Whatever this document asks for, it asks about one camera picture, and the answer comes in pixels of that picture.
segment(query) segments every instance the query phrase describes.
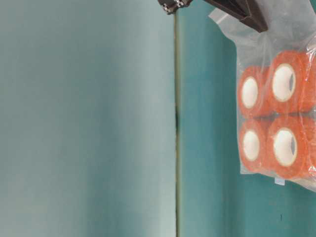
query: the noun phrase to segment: green wall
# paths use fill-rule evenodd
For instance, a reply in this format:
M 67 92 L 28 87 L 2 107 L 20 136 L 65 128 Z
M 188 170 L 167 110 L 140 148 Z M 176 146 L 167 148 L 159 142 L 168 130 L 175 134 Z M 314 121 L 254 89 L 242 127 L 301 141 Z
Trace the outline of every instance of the green wall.
M 0 236 L 175 236 L 173 18 L 3 0 Z

